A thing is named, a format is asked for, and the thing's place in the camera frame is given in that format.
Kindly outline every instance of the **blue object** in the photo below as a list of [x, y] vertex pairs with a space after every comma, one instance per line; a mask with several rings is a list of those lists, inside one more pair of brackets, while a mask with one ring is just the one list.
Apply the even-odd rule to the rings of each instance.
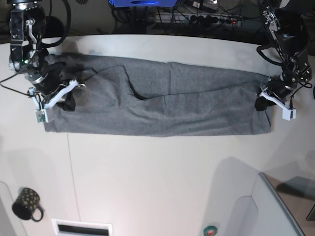
[[116, 7], [121, 6], [169, 6], [176, 4], [177, 0], [110, 0], [109, 3]]

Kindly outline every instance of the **gray fabric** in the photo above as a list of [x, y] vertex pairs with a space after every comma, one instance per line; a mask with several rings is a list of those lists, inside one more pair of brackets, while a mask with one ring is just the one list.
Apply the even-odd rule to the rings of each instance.
[[141, 136], [212, 136], [271, 131], [270, 110], [254, 107], [266, 76], [228, 69], [87, 55], [50, 55], [67, 62], [75, 112], [56, 107], [46, 131]]

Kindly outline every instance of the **round sticker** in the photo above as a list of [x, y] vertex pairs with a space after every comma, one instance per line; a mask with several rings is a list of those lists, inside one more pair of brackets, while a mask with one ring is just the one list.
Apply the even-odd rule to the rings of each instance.
[[204, 229], [203, 234], [204, 236], [214, 236], [218, 232], [218, 229], [215, 226], [208, 226]]

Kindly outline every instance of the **table surface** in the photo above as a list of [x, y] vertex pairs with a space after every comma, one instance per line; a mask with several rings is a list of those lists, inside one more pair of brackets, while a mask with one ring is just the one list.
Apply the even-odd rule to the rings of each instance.
[[[98, 35], [69, 37], [50, 52], [279, 74], [280, 68], [264, 61], [256, 47], [179, 36]], [[0, 51], [1, 77], [6, 78], [13, 73], [7, 67], [9, 45], [0, 45]], [[315, 66], [313, 57], [310, 63]], [[23, 91], [30, 86], [22, 75], [6, 84]], [[264, 171], [280, 181], [295, 176], [315, 179], [310, 155], [315, 140], [313, 92], [301, 90], [295, 104], [297, 120], [283, 120], [281, 110], [274, 108], [272, 133], [258, 136], [46, 133], [35, 120], [30, 99], [0, 89], [0, 181], [9, 186], [13, 197], [23, 186], [40, 194], [45, 218], [39, 224], [23, 222], [26, 231], [32, 232], [29, 236], [53, 235], [50, 218], [112, 223], [115, 236], [130, 235], [130, 231], [147, 235], [152, 227], [157, 229], [154, 236], [197, 235], [211, 222], [219, 222], [224, 231], [226, 216], [239, 197], [251, 194], [257, 173]]]

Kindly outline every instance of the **red sticker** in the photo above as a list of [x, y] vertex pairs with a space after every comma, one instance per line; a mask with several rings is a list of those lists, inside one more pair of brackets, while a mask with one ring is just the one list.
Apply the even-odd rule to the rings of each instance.
[[207, 233], [206, 233], [207, 236], [212, 236], [214, 234], [215, 234], [214, 230], [208, 230]]

